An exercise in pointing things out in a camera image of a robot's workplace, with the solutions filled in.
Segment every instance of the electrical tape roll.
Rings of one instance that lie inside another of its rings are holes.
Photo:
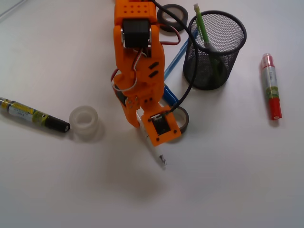
[[[164,5],[163,7],[165,9],[171,11],[172,13],[174,13],[179,19],[181,19],[181,21],[185,25],[187,25],[187,23],[188,23],[188,12],[186,11],[185,8],[183,8],[180,5],[176,5],[176,4],[168,4],[168,5]],[[183,26],[181,26],[178,22],[176,22],[176,21],[172,22],[170,20],[167,20],[166,19],[166,13],[163,12],[161,9],[159,9],[158,12],[157,12],[157,20],[158,20],[159,23],[168,25],[168,26],[161,26],[161,29],[166,31],[166,32],[174,32],[174,30],[169,26],[174,27],[179,32],[184,30]]]

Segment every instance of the red glue stick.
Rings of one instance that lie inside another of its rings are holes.
[[[262,78],[270,108],[270,118],[272,120],[281,119],[282,112],[276,80],[276,68],[272,56],[268,53],[264,54],[262,58]]]

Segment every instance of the green pen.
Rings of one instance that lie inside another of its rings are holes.
[[[201,15],[200,7],[199,7],[198,4],[194,4],[194,10],[195,10],[196,16],[197,16],[196,24],[197,24],[198,30],[200,31],[199,34],[202,35],[202,37],[204,39],[205,47],[207,49],[209,49],[210,51],[214,51],[215,48],[209,42],[209,38],[208,38],[208,34],[207,34],[206,27],[205,27],[205,24],[204,24],[204,20],[203,20],[203,17]],[[215,57],[212,56],[211,54],[209,54],[209,60],[210,60],[210,63],[211,63],[212,70],[214,72],[214,76],[219,83],[220,79],[219,79],[219,72],[218,72],[218,69],[217,69],[217,61],[216,61]]]

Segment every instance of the red wire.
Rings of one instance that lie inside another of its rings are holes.
[[[177,38],[179,39],[179,41],[178,42],[161,41],[162,45],[178,45],[181,42],[181,36],[180,36],[178,30],[176,30],[176,28],[174,28],[173,26],[170,26],[170,27],[175,32],[175,34],[176,34]]]

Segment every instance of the red cap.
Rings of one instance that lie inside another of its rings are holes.
[[[278,120],[282,118],[280,98],[269,99],[270,118],[272,120]]]

